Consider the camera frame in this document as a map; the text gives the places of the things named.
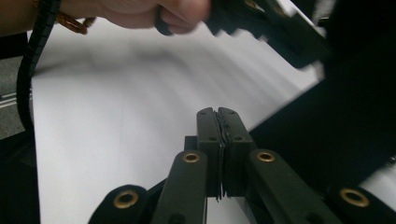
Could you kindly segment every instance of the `black cable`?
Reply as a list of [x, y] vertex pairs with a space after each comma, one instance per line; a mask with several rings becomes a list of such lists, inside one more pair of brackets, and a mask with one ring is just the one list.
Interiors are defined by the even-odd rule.
[[35, 72], [38, 59], [50, 37], [60, 4], [61, 0], [41, 0], [38, 4], [35, 26], [18, 71], [17, 107], [21, 123], [26, 131], [32, 131], [34, 129], [29, 104], [32, 76]]

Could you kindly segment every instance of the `bracelet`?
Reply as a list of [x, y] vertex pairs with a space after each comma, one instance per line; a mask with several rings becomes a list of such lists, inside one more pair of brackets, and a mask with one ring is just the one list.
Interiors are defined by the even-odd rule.
[[[38, 7], [38, 1], [39, 0], [33, 0], [33, 6]], [[58, 13], [58, 16], [56, 17], [56, 21], [61, 24], [62, 26], [66, 27], [67, 29], [77, 33], [77, 34], [82, 34], [85, 35], [87, 34], [87, 30], [89, 27], [91, 27], [96, 20], [96, 17], [92, 18], [85, 18], [84, 22], [81, 23], [74, 18], [72, 18], [69, 15], [66, 15], [62, 12]]]

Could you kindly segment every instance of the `human hand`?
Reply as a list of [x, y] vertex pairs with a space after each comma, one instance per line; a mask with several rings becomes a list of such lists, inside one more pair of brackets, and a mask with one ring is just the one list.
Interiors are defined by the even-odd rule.
[[210, 0], [63, 0], [61, 11], [75, 18], [103, 17], [125, 28], [155, 25], [158, 7], [173, 34], [186, 34], [209, 16]]

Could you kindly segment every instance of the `brass grommet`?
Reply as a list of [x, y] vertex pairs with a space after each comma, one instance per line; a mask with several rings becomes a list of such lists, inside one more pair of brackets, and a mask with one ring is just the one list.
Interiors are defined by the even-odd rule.
[[[353, 194], [357, 196], [359, 199], [350, 198], [348, 194]], [[367, 207], [370, 204], [370, 201], [367, 199], [367, 197], [355, 189], [341, 189], [340, 195], [341, 198], [344, 199], [344, 201], [358, 207]]]
[[200, 160], [200, 157], [198, 154], [195, 153], [188, 153], [183, 157], [183, 161], [185, 162], [196, 162], [198, 160]]
[[[131, 200], [124, 202], [121, 200], [121, 197], [125, 196], [125, 195], [129, 195], [131, 196]], [[114, 198], [113, 204], [115, 207], [119, 208], [119, 209], [124, 209], [124, 208], [129, 208], [132, 205], [134, 205], [137, 200], [139, 199], [139, 195], [134, 192], [131, 189], [127, 189], [127, 190], [123, 190], [122, 192], [120, 192], [116, 198]]]
[[260, 152], [257, 154], [259, 161], [274, 161], [275, 156], [269, 152]]

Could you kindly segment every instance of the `white sheet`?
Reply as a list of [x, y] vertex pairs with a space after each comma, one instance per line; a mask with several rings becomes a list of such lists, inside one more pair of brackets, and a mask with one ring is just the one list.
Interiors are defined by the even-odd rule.
[[[316, 82], [247, 33], [56, 26], [33, 79], [42, 223], [87, 223], [112, 189], [166, 178], [199, 110], [231, 108], [250, 129]], [[247, 223], [234, 199], [208, 211], [208, 223]]]

